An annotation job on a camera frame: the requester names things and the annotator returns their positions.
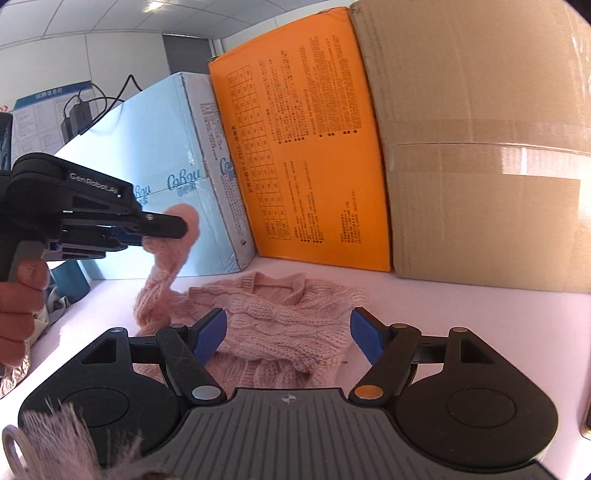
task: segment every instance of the gray door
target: gray door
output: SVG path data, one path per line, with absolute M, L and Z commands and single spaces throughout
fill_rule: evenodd
M 212 57 L 212 49 L 208 39 L 166 34 L 162 39 L 170 73 L 209 73 L 207 62 Z

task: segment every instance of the white table surface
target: white table surface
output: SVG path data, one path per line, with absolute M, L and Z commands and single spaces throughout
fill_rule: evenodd
M 579 434 L 591 394 L 590 295 L 403 280 L 387 273 L 268 258 L 255 258 L 247 271 L 256 270 L 275 278 L 304 272 L 310 278 L 362 287 L 376 317 L 388 325 L 409 323 L 424 335 L 446 336 L 453 326 L 473 330 L 554 401 L 560 425 L 543 464 L 560 480 L 583 480 L 591 472 L 591 441 Z M 179 278 L 173 287 L 185 291 L 240 275 Z M 123 326 L 133 335 L 138 328 L 132 307 L 143 284 L 144 280 L 94 283 L 92 291 L 33 347 L 35 370 L 0 400 L 0 425 L 16 424 L 24 398 L 106 329 Z M 369 364 L 357 353 L 349 374 L 360 378 Z M 0 472 L 5 468 L 2 454 Z

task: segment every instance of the cardboard box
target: cardboard box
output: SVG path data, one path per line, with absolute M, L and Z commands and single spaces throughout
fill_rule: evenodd
M 388 271 L 382 160 L 347 8 L 210 63 L 259 253 Z
M 181 276 L 237 272 L 255 255 L 208 75 L 177 73 L 152 85 L 56 156 L 131 182 L 144 210 L 194 206 L 200 236 Z M 84 264 L 91 278 L 145 278 L 154 257 L 129 247 Z
M 591 30 L 562 0 L 351 9 L 402 277 L 591 292 Z

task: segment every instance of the white wall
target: white wall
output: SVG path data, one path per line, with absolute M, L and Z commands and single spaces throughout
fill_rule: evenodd
M 3 48 L 0 70 L 0 108 L 69 83 L 92 80 L 115 96 L 129 73 L 142 88 L 170 74 L 160 33 L 70 35 Z M 129 87 L 124 99 L 134 93 Z
M 354 1 L 355 0 L 327 0 L 326 2 L 319 2 L 314 5 L 308 5 L 306 7 L 298 8 L 297 10 L 292 10 L 291 12 L 270 18 L 269 20 L 265 20 L 264 22 L 253 25 L 241 32 L 235 33 L 230 37 L 224 38 L 222 40 L 223 48 L 225 51 L 231 50 L 252 38 L 258 37 L 263 33 L 267 33 L 277 27 L 293 22 L 294 20 L 307 17 L 308 15 L 314 15 L 329 8 L 348 7 Z

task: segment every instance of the blue gripper pad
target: blue gripper pad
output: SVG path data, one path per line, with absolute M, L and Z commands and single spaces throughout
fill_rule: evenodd
M 198 330 L 197 338 L 189 347 L 197 360 L 205 366 L 226 337 L 228 329 L 226 313 L 222 309 L 212 310 L 191 327 L 191 330 L 193 329 Z
M 351 336 L 361 349 L 365 358 L 374 365 L 386 351 L 382 343 L 382 330 L 388 327 L 381 323 L 377 325 L 373 317 L 365 309 L 355 309 L 351 313 Z

